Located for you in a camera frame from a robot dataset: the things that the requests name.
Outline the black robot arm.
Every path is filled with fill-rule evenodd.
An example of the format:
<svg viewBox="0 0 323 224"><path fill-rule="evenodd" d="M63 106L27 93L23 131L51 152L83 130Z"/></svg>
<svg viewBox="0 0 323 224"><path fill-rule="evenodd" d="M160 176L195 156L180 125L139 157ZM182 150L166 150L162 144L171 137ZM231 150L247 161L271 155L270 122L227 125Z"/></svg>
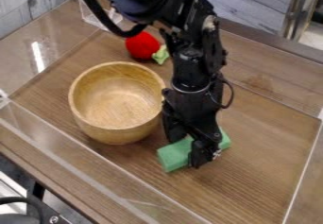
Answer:
<svg viewBox="0 0 323 224"><path fill-rule="evenodd" d="M223 99L230 82L220 71L227 51L220 43L219 17L208 0L110 0L116 11L135 23L123 30L98 0L83 0L110 31L130 38L148 25L159 29L174 61L171 86L162 91L163 128L170 144L158 149L167 172L199 168L230 147L218 113L232 102Z"/></svg>

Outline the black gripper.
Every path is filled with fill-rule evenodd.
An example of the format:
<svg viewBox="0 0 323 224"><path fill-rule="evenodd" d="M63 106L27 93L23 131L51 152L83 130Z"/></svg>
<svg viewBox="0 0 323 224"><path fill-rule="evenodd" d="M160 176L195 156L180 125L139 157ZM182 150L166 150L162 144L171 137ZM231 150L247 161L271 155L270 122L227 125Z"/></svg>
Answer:
<svg viewBox="0 0 323 224"><path fill-rule="evenodd" d="M200 91L184 92L176 88L162 91L163 128L171 143L188 134L195 138L188 154L190 167L199 169L212 162L222 153L222 133L216 119L223 109L223 84L211 83Z"/></svg>

